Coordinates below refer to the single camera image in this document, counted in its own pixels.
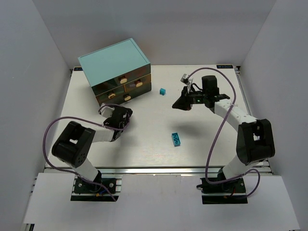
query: white table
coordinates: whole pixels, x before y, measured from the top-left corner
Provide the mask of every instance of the white table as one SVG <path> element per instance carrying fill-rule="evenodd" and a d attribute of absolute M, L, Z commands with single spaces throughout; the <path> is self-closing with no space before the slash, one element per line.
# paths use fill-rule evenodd
<path fill-rule="evenodd" d="M 184 84 L 180 79 L 200 67 L 215 65 L 152 66 L 152 91 L 132 99 L 124 106 L 133 110 L 129 128 L 115 142 L 94 143 L 88 159 L 95 167 L 198 167 L 204 166 L 208 151 L 222 118 L 204 105 L 194 105 L 191 111 L 172 109 Z M 245 110 L 235 71 L 220 69 L 230 78 L 237 92 L 237 104 Z M 227 81 L 217 72 L 202 70 L 193 78 L 200 87 L 201 77 L 216 75 L 220 93 L 233 98 Z M 166 89 L 166 95 L 159 89 Z M 73 72 L 61 116 L 76 116 L 101 123 L 99 105 L 82 71 Z M 59 122 L 54 141 L 70 120 Z M 177 132 L 181 146 L 174 147 L 171 134 Z M 210 165 L 226 165 L 235 155 L 236 131 L 226 124 L 214 149 Z M 58 167 L 67 165 L 49 153 L 50 161 Z"/>

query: blue cube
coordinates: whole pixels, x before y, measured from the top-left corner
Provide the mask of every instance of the blue cube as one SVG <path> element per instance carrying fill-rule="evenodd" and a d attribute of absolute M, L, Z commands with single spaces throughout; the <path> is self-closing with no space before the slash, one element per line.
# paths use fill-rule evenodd
<path fill-rule="evenodd" d="M 161 89 L 159 90 L 159 94 L 165 95 L 165 93 L 166 93 L 166 90 L 165 90 L 165 89 L 161 88 Z"/>
<path fill-rule="evenodd" d="M 180 142 L 180 138 L 179 138 L 179 135 L 178 133 L 172 133 L 171 134 L 171 137 L 172 137 L 172 140 L 173 140 L 173 144 L 175 147 L 178 147 L 181 145 L 181 142 Z"/>

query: purple cable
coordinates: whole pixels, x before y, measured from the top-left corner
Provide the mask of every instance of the purple cable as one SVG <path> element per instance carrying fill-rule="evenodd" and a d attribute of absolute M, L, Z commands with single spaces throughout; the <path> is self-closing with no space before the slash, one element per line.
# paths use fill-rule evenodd
<path fill-rule="evenodd" d="M 236 101 L 236 92 L 235 92 L 235 88 L 233 86 L 233 84 L 231 83 L 231 81 L 228 79 L 228 77 L 222 73 L 221 71 L 217 70 L 217 69 L 214 69 L 214 68 L 211 68 L 211 67 L 201 67 L 195 71 L 193 71 L 188 77 L 187 79 L 189 79 L 194 73 L 196 73 L 197 71 L 200 71 L 200 70 L 213 70 L 213 71 L 216 71 L 218 73 L 220 73 L 226 80 L 227 82 L 230 84 L 231 88 L 232 88 L 232 91 L 233 91 L 233 95 L 234 95 L 234 99 L 232 101 L 232 104 L 230 106 L 230 108 L 228 109 L 227 113 L 226 113 L 226 116 L 223 118 L 220 126 L 219 126 L 219 129 L 216 133 L 216 136 L 213 140 L 213 143 L 211 145 L 211 148 L 210 148 L 210 151 L 208 153 L 208 157 L 207 157 L 207 161 L 206 161 L 206 165 L 205 165 L 205 180 L 207 183 L 209 184 L 222 184 L 222 183 L 226 183 L 226 182 L 229 182 L 231 180 L 235 180 L 235 179 L 238 179 L 238 178 L 241 178 L 243 176 L 245 176 L 247 173 L 251 172 L 251 171 L 255 171 L 257 174 L 258 174 L 258 182 L 257 182 L 257 185 L 256 187 L 248 194 L 246 195 L 245 197 L 249 197 L 251 194 L 253 194 L 256 190 L 257 190 L 257 187 L 259 186 L 259 183 L 260 183 L 260 178 L 261 178 L 261 175 L 259 173 L 258 170 L 256 170 L 255 168 L 252 168 L 250 170 L 248 170 L 247 172 L 245 172 L 244 174 L 241 174 L 241 175 L 238 175 L 236 177 L 232 177 L 232 178 L 229 178 L 229 179 L 226 179 L 226 180 L 220 180 L 220 181 L 210 181 L 207 177 L 207 174 L 208 174 L 208 168 L 209 168 L 209 164 L 210 164 L 210 159 L 211 159 L 211 156 L 212 156 L 212 153 L 213 153 L 213 150 L 214 150 L 214 147 L 215 147 L 215 144 L 217 142 L 217 139 L 218 139 L 218 136 L 220 135 L 220 132 L 222 130 L 222 127 L 224 126 L 224 124 L 226 123 L 227 119 L 228 119 L 228 116 L 232 110 L 232 108 L 234 107 L 234 104 L 235 104 L 235 101 Z"/>
<path fill-rule="evenodd" d="M 102 106 L 100 108 L 100 110 L 105 107 L 105 106 L 109 106 L 109 105 L 112 105 L 112 106 L 120 106 L 120 105 L 117 105 L 117 104 L 106 104 L 104 106 Z M 48 134 L 48 131 L 49 129 L 51 128 L 51 126 L 56 123 L 57 121 L 61 120 L 61 119 L 75 119 L 75 120 L 80 120 L 80 121 L 83 121 L 83 122 L 87 122 L 89 124 L 93 124 L 93 125 L 97 125 L 99 127 L 104 127 L 104 128 L 108 128 L 108 129 L 112 129 L 112 130 L 119 130 L 119 131 L 122 131 L 122 130 L 125 130 L 126 127 L 128 126 L 129 122 L 126 124 L 126 126 L 124 128 L 112 128 L 112 127 L 108 127 L 108 126 L 104 126 L 104 125 L 101 125 L 101 124 L 98 124 L 98 123 L 95 123 L 95 122 L 92 122 L 92 121 L 89 121 L 89 120 L 86 120 L 86 119 L 82 119 L 82 118 L 78 118 L 78 117 L 73 117 L 73 116 L 64 116 L 64 117 L 60 117 L 60 118 L 57 118 L 55 119 L 54 121 L 52 121 L 46 128 L 45 130 L 45 133 L 44 133 L 44 137 L 43 137 L 43 155 L 44 155 L 44 158 L 47 162 L 47 164 L 50 165 L 50 167 L 52 167 L 53 169 L 56 169 L 58 171 L 61 171 L 61 172 L 68 172 L 68 173 L 73 173 L 75 174 L 77 177 L 81 178 L 83 181 L 89 183 L 89 184 L 95 184 L 95 185 L 98 185 L 98 186 L 101 186 L 103 187 L 106 192 L 111 196 L 111 198 L 116 201 L 116 199 L 114 198 L 114 196 L 110 193 L 110 191 L 106 188 L 106 186 L 104 186 L 103 184 L 100 184 L 100 183 L 96 183 L 96 182 L 93 182 L 91 180 L 88 180 L 88 179 L 85 179 L 83 177 L 81 177 L 78 173 L 74 172 L 74 171 L 71 171 L 71 170 L 66 170 L 66 169 L 62 169 L 62 168 L 59 168 L 59 167 L 56 167 L 54 166 L 48 159 L 47 157 L 47 153 L 46 153 L 46 138 L 47 138 L 47 134 Z"/>

